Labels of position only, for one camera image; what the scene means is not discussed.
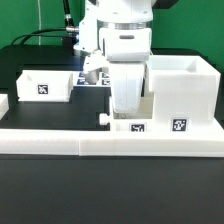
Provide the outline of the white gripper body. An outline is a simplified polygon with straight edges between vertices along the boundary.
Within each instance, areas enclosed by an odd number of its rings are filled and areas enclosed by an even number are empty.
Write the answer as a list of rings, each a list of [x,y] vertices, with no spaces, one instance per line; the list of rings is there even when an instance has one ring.
[[[112,105],[116,113],[138,110],[144,74],[143,62],[109,63]]]

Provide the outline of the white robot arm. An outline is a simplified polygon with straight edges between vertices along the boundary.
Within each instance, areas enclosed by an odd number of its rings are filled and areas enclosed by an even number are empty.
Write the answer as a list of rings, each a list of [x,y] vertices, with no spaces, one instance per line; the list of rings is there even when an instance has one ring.
[[[74,47],[86,54],[83,73],[110,76],[112,108],[138,110],[151,51],[153,6],[157,0],[85,0]]]

